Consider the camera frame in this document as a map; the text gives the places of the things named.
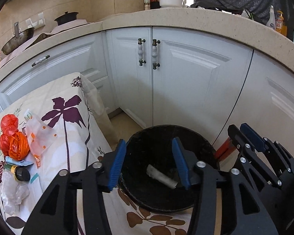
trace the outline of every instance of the drawer handle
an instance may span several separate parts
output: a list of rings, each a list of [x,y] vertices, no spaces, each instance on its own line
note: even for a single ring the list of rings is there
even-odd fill
[[[32,67],[34,67],[35,65],[37,65],[37,64],[39,64],[39,63],[41,63],[41,62],[43,62],[44,60],[48,59],[49,57],[50,57],[50,55],[47,55],[46,57],[39,59],[38,61],[36,61],[36,62],[34,62],[34,63],[32,64]]]
[[[151,56],[152,56],[152,68],[154,70],[156,70],[157,67],[160,67],[160,64],[157,63],[157,57],[158,57],[157,44],[160,44],[160,41],[159,40],[156,40],[156,39],[153,39],[152,40]]]
[[[140,66],[143,66],[143,63],[146,63],[146,61],[144,60],[143,61],[143,54],[144,54],[144,51],[143,51],[143,43],[142,42],[146,42],[145,39],[141,39],[139,38],[138,39],[138,61],[140,63]]]

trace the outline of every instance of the purple flower print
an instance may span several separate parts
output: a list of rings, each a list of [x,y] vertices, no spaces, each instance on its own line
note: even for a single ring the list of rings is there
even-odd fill
[[[66,132],[65,122],[77,123],[80,127],[80,122],[85,126],[83,118],[78,111],[78,108],[74,107],[81,103],[81,98],[77,95],[73,96],[68,101],[64,101],[62,97],[57,97],[52,99],[54,102],[53,110],[47,112],[42,118],[42,121],[50,120],[48,126],[54,127],[55,124],[59,121],[61,115],[63,115],[63,123],[64,123],[64,132],[65,132],[65,142],[66,142],[66,150],[67,150],[67,163],[68,163],[68,171],[70,171],[70,152],[69,152],[69,144]]]

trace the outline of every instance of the glass bottle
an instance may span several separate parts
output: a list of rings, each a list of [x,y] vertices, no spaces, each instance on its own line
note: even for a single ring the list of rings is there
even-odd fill
[[[144,0],[144,10],[150,10],[150,0]]]

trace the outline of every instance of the countertop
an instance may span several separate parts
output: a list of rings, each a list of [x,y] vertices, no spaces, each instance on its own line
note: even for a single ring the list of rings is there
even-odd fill
[[[0,69],[0,82],[38,54],[72,39],[122,27],[166,26],[216,34],[250,46],[294,73],[294,43],[276,31],[239,15],[195,8],[161,8],[109,17],[53,35],[23,51]]]

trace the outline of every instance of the black trash bin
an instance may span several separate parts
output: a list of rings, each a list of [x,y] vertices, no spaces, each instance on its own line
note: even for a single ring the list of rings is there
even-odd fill
[[[120,186],[139,206],[153,212],[177,212],[193,206],[195,195],[182,186],[168,188],[146,174],[149,164],[172,179],[177,179],[172,154],[172,139],[179,137],[186,150],[195,153],[215,169],[212,145],[200,134],[175,125],[161,125],[144,129],[127,142],[127,151],[120,176]]]

